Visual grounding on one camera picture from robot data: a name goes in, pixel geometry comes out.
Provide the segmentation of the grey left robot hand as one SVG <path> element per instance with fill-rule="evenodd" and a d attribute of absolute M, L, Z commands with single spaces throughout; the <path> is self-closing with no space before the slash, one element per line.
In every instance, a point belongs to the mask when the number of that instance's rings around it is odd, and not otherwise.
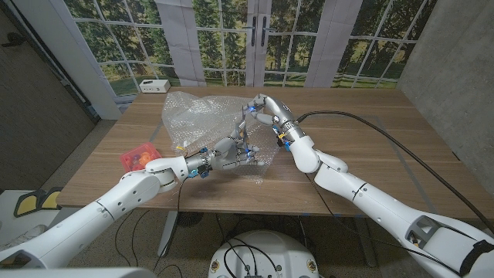
<path fill-rule="evenodd" d="M 262 167 L 266 163 L 255 157 L 258 152 L 259 148 L 253 144 L 248 144 L 242 139 L 225 137 L 212 149 L 203 147 L 197 153 L 185 158 L 188 177 L 206 178 L 210 171 L 227 171 L 241 166 Z"/>

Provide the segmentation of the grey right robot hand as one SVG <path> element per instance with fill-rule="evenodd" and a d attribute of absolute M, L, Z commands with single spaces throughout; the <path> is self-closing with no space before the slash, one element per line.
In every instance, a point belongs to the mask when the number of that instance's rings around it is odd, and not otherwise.
<path fill-rule="evenodd" d="M 273 97 L 258 94 L 244 106 L 244 111 L 262 124 L 276 126 L 290 143 L 306 136 L 291 110 L 282 101 Z"/>

